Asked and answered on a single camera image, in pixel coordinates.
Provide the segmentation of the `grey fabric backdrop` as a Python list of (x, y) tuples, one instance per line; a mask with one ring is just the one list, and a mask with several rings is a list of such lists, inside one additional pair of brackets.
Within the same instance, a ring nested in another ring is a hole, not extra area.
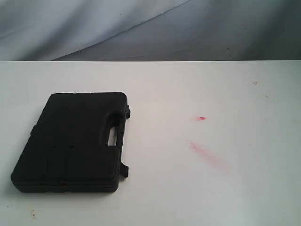
[(2, 61), (299, 60), (298, 0), (3, 0)]

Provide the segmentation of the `black plastic tool case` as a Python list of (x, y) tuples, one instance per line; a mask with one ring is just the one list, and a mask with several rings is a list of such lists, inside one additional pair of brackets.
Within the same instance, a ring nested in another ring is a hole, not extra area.
[(50, 95), (11, 174), (23, 193), (110, 193), (120, 177), (127, 96), (122, 92)]

